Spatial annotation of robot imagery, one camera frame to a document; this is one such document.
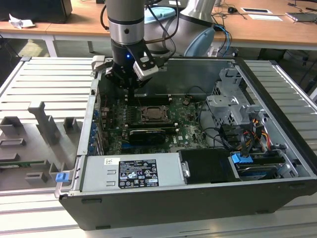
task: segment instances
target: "blue latch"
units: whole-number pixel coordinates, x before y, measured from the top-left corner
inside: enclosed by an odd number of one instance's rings
[[[56,182],[69,182],[69,173],[58,173],[56,175]]]
[[[233,163],[253,163],[253,159],[249,155],[248,157],[242,157],[240,153],[236,153],[231,156]]]

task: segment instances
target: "sticker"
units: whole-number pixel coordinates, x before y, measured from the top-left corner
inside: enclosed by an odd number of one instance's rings
[[[168,1],[170,5],[176,5],[176,1]]]
[[[105,158],[105,165],[118,165],[120,158]]]
[[[156,160],[134,160],[119,162],[119,187],[155,187],[159,185]]]

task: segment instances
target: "black box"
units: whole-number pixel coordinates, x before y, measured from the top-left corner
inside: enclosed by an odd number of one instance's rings
[[[0,0],[1,21],[8,21],[10,13],[33,22],[65,23],[71,12],[70,0]]]

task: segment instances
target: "floor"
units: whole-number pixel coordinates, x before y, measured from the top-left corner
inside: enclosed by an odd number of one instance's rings
[[[92,57],[93,55],[106,55],[111,56],[110,41],[105,42],[93,42],[95,52],[89,53],[87,42],[82,41],[58,41],[57,48],[60,57]],[[18,63],[13,50],[14,48],[20,56],[33,56],[33,57],[49,57],[46,44],[41,40],[23,40],[23,39],[11,39],[9,44],[1,44],[0,48],[0,84],[6,80],[10,72]],[[260,49],[254,48],[231,48],[228,56],[231,56],[232,52],[237,52],[238,56],[248,59],[256,60],[259,56]],[[279,65],[294,79],[297,83],[301,81],[301,78],[305,72],[311,67],[314,61],[317,60],[317,52],[313,51],[286,51],[281,50],[268,50],[262,58],[265,60],[277,60]],[[308,57],[308,61],[304,63],[303,57]],[[305,88],[310,80],[317,75],[317,63],[313,66],[310,72],[306,75],[301,83],[301,87]]]

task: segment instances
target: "desk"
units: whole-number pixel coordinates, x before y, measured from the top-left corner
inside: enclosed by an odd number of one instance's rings
[[[35,22],[36,27],[20,30],[0,22],[0,34],[5,38],[44,40],[51,57],[58,56],[56,40],[88,41],[89,51],[93,52],[92,41],[106,41],[110,36],[100,24],[103,4],[94,0],[72,0],[71,4],[73,11],[65,24]],[[106,11],[104,22],[108,24]]]
[[[57,57],[56,40],[88,41],[89,51],[93,51],[92,41],[106,41],[109,32],[100,24],[100,11],[102,4],[94,0],[72,0],[73,12],[65,24],[36,23],[37,27],[22,29],[13,28],[7,22],[0,22],[0,34],[6,38],[41,39],[45,40],[51,57]],[[273,14],[298,12],[299,10],[288,6],[288,0],[226,0],[227,4],[234,4],[239,12],[241,7],[266,8]],[[297,2],[298,7],[305,11],[306,7],[316,8],[316,3]],[[214,12],[225,11],[227,6],[215,7]],[[245,15],[230,15],[225,21],[227,30],[232,35],[232,46],[250,48],[272,48],[289,50],[317,50],[317,26],[315,24],[293,23],[288,16],[281,16],[283,21],[252,20]],[[224,41],[222,32],[217,32],[213,46],[218,47]]]
[[[288,6],[291,0],[226,0],[233,4],[239,13],[245,13],[241,7],[264,8],[271,15],[284,15],[286,12],[300,12],[299,9]],[[306,12],[306,7],[317,8],[313,2],[298,1],[297,7]],[[228,6],[223,4],[215,7],[213,12],[228,13]],[[288,50],[317,50],[317,25],[313,23],[294,23],[288,16],[279,16],[283,21],[253,20],[248,15],[228,15],[224,20],[225,27],[232,35],[231,46],[247,48],[271,48]],[[222,24],[220,17],[215,19]],[[222,32],[217,32],[213,44],[223,43]]]

